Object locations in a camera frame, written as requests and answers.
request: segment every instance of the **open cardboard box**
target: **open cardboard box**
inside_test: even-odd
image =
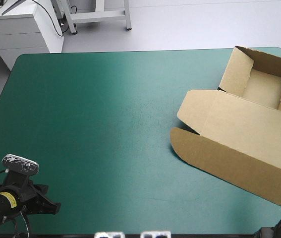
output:
[[[219,90],[189,91],[173,128],[187,163],[281,205],[281,58],[235,47]]]

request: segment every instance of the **green tabletop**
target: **green tabletop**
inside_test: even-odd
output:
[[[279,48],[261,50],[281,56]],[[187,165],[169,141],[170,129],[183,127],[176,113],[186,92],[217,89],[231,51],[19,57],[0,96],[0,170],[7,153],[37,161],[32,179],[62,203],[55,216],[30,216],[34,232],[274,226],[281,207]]]

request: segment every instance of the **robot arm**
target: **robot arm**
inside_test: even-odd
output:
[[[29,180],[39,171],[36,162],[8,154],[2,164],[8,168],[8,174],[0,184],[0,225],[23,214],[58,213],[61,204],[45,196],[48,186]]]

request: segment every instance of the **white desk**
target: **white desk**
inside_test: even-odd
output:
[[[0,56],[12,67],[22,54],[60,53],[64,37],[55,32],[47,13],[36,3],[27,0],[4,16],[1,15],[16,0],[7,0],[0,9]],[[38,0],[51,15],[56,29],[61,33],[60,26],[49,0]]]

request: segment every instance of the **white floor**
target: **white floor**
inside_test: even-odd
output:
[[[91,0],[72,0],[79,12]],[[106,10],[123,0],[107,0]],[[281,48],[281,0],[130,0],[132,30],[123,21],[79,24],[63,52],[152,51],[246,47]],[[0,92],[9,71],[0,59]]]

